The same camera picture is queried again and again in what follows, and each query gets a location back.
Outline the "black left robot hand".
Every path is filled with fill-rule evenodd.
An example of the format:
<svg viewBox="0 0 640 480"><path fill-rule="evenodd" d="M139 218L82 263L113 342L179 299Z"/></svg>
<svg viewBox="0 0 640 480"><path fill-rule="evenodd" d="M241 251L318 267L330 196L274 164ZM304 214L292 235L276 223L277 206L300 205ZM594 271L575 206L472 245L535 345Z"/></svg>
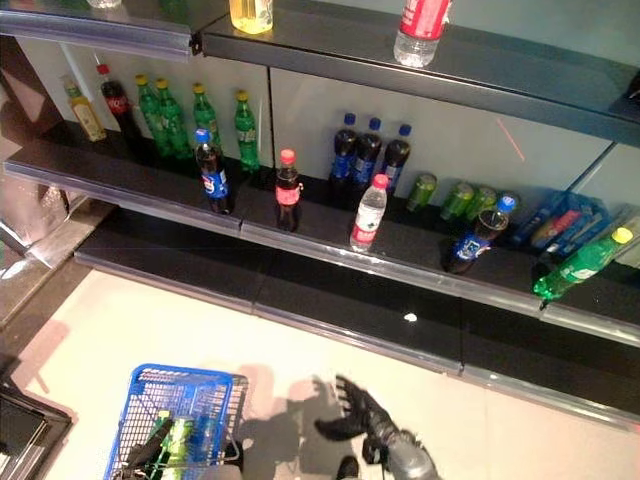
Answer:
<svg viewBox="0 0 640 480"><path fill-rule="evenodd" d="M112 479L161 479L170 458L163 444L173 426L174 420L167 417L144 444L135 444Z"/></svg>

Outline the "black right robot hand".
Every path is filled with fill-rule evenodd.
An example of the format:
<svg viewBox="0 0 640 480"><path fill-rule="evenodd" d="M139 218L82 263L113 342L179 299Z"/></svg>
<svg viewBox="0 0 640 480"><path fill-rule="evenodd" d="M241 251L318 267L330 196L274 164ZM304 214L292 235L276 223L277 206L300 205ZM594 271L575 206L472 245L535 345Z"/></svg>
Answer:
<svg viewBox="0 0 640 480"><path fill-rule="evenodd" d="M366 434L381 445L388 445L399 433L389 413L348 378L336 376L336 390L342 416L333 420L315 420L316 430L330 441L347 441Z"/></svg>

